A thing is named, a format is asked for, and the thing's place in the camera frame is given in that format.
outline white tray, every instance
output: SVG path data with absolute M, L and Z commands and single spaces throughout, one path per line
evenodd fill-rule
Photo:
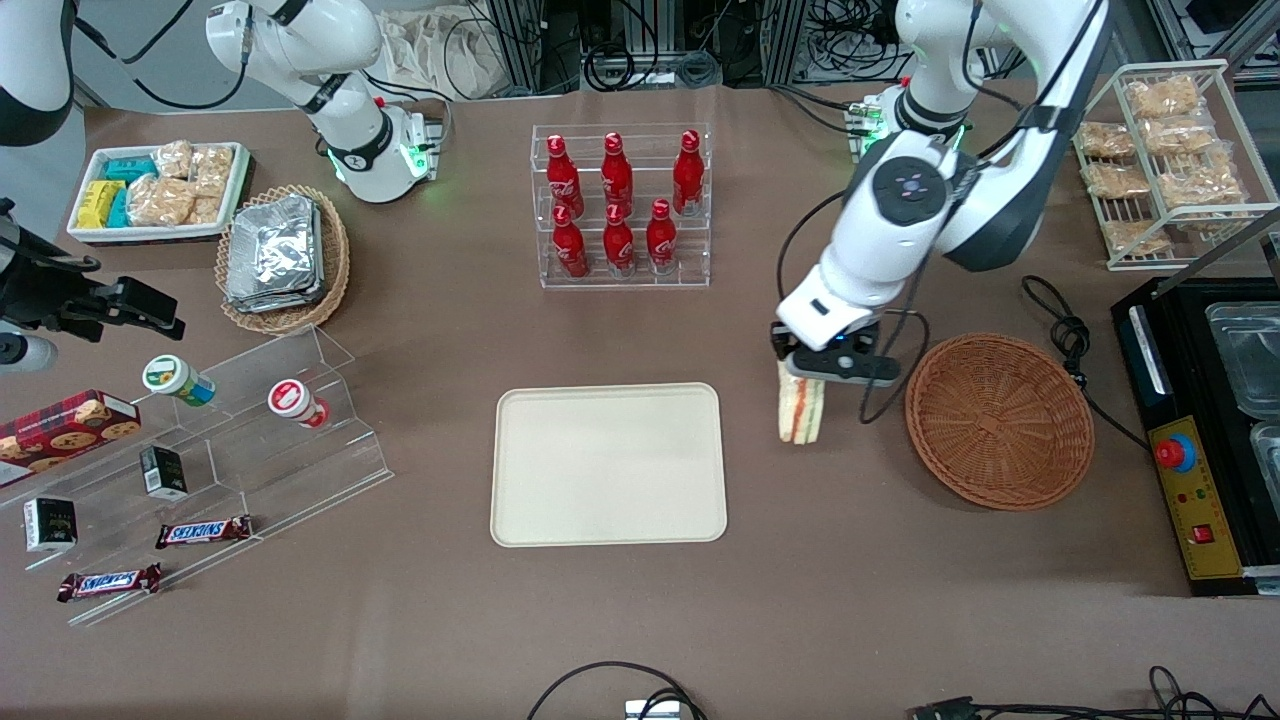
M 498 401 L 498 544 L 710 542 L 727 524 L 710 386 L 513 389 Z
M 101 179 L 102 167 L 106 165 L 108 160 L 115 160 L 119 158 L 141 158 L 143 155 L 151 155 L 151 151 L 159 147 L 157 145 L 140 145 L 137 147 L 104 147 L 101 150 L 95 150 L 93 155 L 88 159 L 88 168 L 84 170 L 84 177 L 81 178 L 79 191 L 76 193 L 76 204 L 72 205 L 72 214 L 67 218 L 67 234 L 74 237 L 76 240 L 83 242 L 84 245 L 133 245 L 133 243 L 151 243 L 151 242 L 179 242 L 183 240 L 196 238 L 196 237 L 210 237 L 210 240 L 216 240 L 216 236 L 221 234 L 223 227 L 232 222 L 232 215 L 236 214 L 237 200 L 239 199 L 241 190 L 244 187 L 244 176 L 248 173 L 248 149 L 239 142 L 197 142 L 201 145 L 216 145 L 220 147 L 230 147 L 234 152 L 232 158 L 232 172 L 230 177 L 227 178 L 227 190 L 223 191 L 223 205 L 218 210 L 218 220 L 212 223 L 202 223 L 198 225 L 178 225 L 173 228 L 78 228 L 76 227 L 76 215 L 79 210 L 82 202 L 84 202 L 84 193 L 88 191 L 88 183 L 91 181 Z

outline emergency stop button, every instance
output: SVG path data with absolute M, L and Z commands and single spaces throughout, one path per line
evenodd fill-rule
M 1181 433 L 1157 442 L 1153 452 L 1157 465 L 1175 473 L 1187 473 L 1196 466 L 1196 443 Z

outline coca-cola bottle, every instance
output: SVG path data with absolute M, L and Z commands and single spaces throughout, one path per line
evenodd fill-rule
M 676 187 L 671 196 L 676 214 L 689 218 L 703 211 L 703 155 L 698 151 L 700 143 L 698 131 L 686 129 L 680 137 L 680 158 L 676 158 L 673 172 Z
M 631 217 L 631 163 L 622 152 L 622 136 L 611 132 L 604 136 L 604 163 L 600 164 L 600 177 L 604 181 L 604 202 L 617 205 L 623 218 Z
M 604 209 L 604 255 L 609 259 L 609 274 L 614 278 L 630 278 L 636 272 L 635 256 L 631 251 L 631 228 L 627 217 L 617 204 Z
M 653 201 L 653 217 L 645 228 L 645 243 L 649 247 L 653 274 L 669 275 L 676 269 L 676 223 L 671 219 L 671 202 L 660 197 Z
M 568 208 L 576 220 L 582 217 L 586 204 L 582 201 L 577 167 L 564 150 L 564 138 L 558 135 L 548 137 L 547 152 L 550 155 L 547 161 L 547 182 L 552 186 L 552 197 L 556 199 L 556 205 Z
M 552 242 L 556 243 L 556 256 L 571 278 L 585 278 L 591 272 L 586 260 L 586 246 L 582 243 L 582 231 L 573 224 L 570 209 L 557 205 L 552 210 L 552 219 L 556 220 L 556 229 L 552 231 Z

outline wicker basket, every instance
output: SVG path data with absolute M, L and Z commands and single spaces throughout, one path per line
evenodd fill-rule
M 1070 375 L 1011 337 L 948 340 L 906 391 L 911 443 L 940 480 L 996 510 L 1038 510 L 1066 497 L 1093 460 L 1093 418 Z
M 268 313 L 241 313 L 223 301 L 223 314 L 237 325 L 266 334 L 287 334 L 303 325 L 321 324 L 333 315 L 342 302 L 342 296 L 347 293 L 347 279 L 351 277 L 351 247 L 347 242 L 347 228 L 338 217 L 338 210 L 333 202 L 319 190 L 311 187 L 298 187 L 288 184 L 273 187 L 266 192 L 255 195 L 248 205 L 262 205 L 275 202 L 285 195 L 305 195 L 315 200 L 320 206 L 320 242 L 324 243 L 324 277 L 329 286 L 325 296 L 315 305 L 300 305 L 297 307 L 284 307 Z M 230 245 L 232 228 L 223 229 L 223 237 L 218 241 L 218 264 L 214 266 L 214 281 L 218 290 L 227 292 L 227 252 Z

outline brown tabletop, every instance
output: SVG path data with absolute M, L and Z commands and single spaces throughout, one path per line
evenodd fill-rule
M 714 122 L 710 287 L 544 292 L 530 228 L 531 126 L 681 119 Z M 980 146 L 1009 114 L 980 100 L 974 119 Z M 26 553 L 6 542 L 0 715 L 511 719 L 562 671 L 603 659 L 668 671 L 721 719 L 897 717 L 957 694 L 1133 706 L 1148 700 L 1157 662 L 1236 710 L 1254 692 L 1280 692 L 1280 603 L 1187 597 L 1151 460 L 1101 423 L 1080 488 L 1029 514 L 951 495 L 910 447 L 900 409 L 858 424 L 855 388 L 828 389 L 819 443 L 778 442 L 767 342 L 777 246 L 844 187 L 850 158 L 837 133 L 768 92 L 460 105 L 440 179 L 383 206 L 343 190 L 312 154 L 301 113 L 91 111 L 88 127 L 91 149 L 239 141 L 259 161 L 255 191 L 300 183 L 333 199 L 353 269 L 325 329 L 357 357 L 344 374 L 397 477 L 87 630 L 64 625 L 54 588 L 32 582 Z M 937 260 L 916 306 L 934 340 L 995 331 L 1051 350 L 1048 318 L 1018 288 L 1024 273 L 1050 278 L 1093 328 L 1084 369 L 1094 397 L 1138 427 L 1107 310 L 1143 277 L 1102 266 L 1075 173 L 1068 160 L 1018 264 L 973 275 Z M 833 219 L 827 211 L 801 233 L 791 282 Z M 211 245 L 95 255 L 178 297 L 187 340 L 133 328 L 110 328 L 100 345 L 63 340 L 56 369 L 5 379 L 5 415 L 84 387 L 133 397 L 138 368 L 159 352 L 207 366 L 264 341 L 220 314 Z M 909 342 L 901 347 L 905 356 Z M 719 392 L 730 515 L 721 539 L 493 542 L 503 392 L 680 380 Z M 602 671 L 543 712 L 617 717 L 623 700 L 655 687 Z

